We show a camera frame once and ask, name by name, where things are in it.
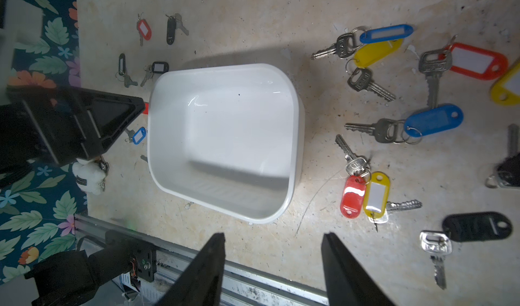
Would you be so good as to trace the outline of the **blue white label tag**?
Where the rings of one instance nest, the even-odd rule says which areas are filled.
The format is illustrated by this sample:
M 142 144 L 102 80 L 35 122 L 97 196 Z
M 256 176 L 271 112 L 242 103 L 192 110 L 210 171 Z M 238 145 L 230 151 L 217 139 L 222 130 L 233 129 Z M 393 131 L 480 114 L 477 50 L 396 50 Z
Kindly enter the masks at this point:
M 377 29 L 354 28 L 352 31 L 340 35 L 329 48 L 313 53 L 310 59 L 321 59 L 330 55 L 336 55 L 340 59 L 347 59 L 353 56 L 358 49 L 368 44 L 405 39 L 413 33 L 414 28 L 408 24 L 392 25 Z

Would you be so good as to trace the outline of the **solid black tag key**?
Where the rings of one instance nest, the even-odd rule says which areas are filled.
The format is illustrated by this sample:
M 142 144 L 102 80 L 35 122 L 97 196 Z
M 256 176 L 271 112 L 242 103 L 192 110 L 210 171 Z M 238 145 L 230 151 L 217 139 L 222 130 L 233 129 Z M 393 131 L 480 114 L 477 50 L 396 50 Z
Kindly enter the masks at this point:
M 513 223 L 499 212 L 473 212 L 448 215 L 441 231 L 422 231 L 421 248 L 429 254 L 434 266 L 435 282 L 447 288 L 444 260 L 453 251 L 452 243 L 504 240 L 513 233 Z
M 176 40 L 176 32 L 177 30 L 181 30 L 186 36 L 190 35 L 189 30 L 183 24 L 183 17 L 179 13 L 175 13 L 174 15 L 166 14 L 167 17 L 167 35 L 166 35 L 166 43 L 168 45 L 173 45 Z
M 486 179 L 490 189 L 519 189 L 519 125 L 508 126 L 508 156 Z

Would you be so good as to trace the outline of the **yellow frame tag key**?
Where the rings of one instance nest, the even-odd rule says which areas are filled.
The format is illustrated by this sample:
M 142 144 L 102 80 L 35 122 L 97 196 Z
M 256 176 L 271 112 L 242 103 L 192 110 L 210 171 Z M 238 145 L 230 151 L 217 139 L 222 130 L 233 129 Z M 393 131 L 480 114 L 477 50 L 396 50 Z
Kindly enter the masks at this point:
M 382 172 L 374 172 L 366 185 L 366 193 L 363 202 L 363 212 L 369 221 L 379 231 L 378 225 L 387 223 L 392 212 L 411 211 L 423 207 L 419 200 L 405 202 L 390 202 L 389 193 L 391 181 Z

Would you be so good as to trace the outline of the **red white label tag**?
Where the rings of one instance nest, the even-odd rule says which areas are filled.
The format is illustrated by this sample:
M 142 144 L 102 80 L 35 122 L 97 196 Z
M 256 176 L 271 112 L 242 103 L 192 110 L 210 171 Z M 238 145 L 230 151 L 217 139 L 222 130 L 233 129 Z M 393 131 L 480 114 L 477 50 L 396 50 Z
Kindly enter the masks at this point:
M 141 15 L 138 15 L 136 29 L 139 34 L 139 45 L 142 47 L 144 45 L 144 41 L 149 41 L 151 39 L 152 29 L 148 25 L 147 21 L 141 17 Z

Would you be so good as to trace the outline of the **white plastic storage box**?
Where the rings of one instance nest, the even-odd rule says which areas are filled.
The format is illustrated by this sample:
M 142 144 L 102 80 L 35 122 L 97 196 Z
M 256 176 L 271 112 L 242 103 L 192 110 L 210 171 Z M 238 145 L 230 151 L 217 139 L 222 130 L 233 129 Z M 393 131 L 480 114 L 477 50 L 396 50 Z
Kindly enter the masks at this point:
M 168 194 L 271 223 L 300 180 L 304 132 L 301 99 L 275 66 L 167 72 L 150 96 L 148 166 Z

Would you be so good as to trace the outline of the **red white tag key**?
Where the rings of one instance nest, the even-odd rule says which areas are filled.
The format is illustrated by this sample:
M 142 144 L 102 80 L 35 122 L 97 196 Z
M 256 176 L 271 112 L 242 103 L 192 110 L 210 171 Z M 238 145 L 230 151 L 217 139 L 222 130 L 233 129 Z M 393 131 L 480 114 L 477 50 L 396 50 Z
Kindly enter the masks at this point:
M 428 85 L 427 107 L 438 106 L 440 78 L 449 70 L 478 80 L 495 80 L 509 67 L 509 60 L 502 53 L 458 43 L 453 36 L 445 47 L 424 52 L 419 59 L 418 70 L 425 75 Z

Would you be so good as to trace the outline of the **yellow tag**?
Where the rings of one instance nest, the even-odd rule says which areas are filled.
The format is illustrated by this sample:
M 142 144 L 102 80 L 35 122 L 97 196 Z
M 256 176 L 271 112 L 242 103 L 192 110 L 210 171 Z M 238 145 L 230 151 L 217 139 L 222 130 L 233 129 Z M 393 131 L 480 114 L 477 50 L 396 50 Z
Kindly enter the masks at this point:
M 519 59 L 492 85 L 490 98 L 499 105 L 519 105 Z

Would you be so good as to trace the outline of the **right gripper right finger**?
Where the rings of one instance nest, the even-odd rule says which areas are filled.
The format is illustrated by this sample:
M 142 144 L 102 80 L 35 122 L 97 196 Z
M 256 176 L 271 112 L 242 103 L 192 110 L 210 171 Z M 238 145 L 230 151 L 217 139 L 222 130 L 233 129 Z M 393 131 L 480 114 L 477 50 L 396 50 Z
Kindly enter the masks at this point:
M 393 305 L 334 233 L 321 246 L 326 294 L 330 305 Z

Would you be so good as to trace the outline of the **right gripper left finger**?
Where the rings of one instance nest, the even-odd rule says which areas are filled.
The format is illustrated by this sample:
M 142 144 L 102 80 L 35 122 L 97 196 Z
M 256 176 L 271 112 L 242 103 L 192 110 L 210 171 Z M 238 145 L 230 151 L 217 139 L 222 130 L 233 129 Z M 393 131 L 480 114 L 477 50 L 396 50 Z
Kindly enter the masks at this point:
M 225 235 L 212 235 L 157 305 L 219 305 L 226 260 Z

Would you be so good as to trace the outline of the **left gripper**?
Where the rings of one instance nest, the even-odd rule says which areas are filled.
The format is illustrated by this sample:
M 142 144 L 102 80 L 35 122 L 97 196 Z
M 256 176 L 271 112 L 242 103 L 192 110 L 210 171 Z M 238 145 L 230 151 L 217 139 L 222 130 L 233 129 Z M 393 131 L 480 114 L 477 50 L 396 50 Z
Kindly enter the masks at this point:
M 10 87 L 1 106 L 1 173 L 29 160 L 57 166 L 105 154 L 143 113 L 140 97 L 59 86 Z

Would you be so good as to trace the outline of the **blue tag key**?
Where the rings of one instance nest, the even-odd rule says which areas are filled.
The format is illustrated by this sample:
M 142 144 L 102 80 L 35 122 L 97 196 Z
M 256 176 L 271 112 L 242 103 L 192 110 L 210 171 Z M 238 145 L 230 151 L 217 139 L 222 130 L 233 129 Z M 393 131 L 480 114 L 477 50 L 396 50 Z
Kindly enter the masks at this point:
M 446 104 L 415 113 L 402 120 L 382 118 L 372 124 L 346 123 L 344 128 L 370 135 L 378 143 L 415 145 L 426 136 L 459 127 L 463 120 L 462 109 L 456 105 Z

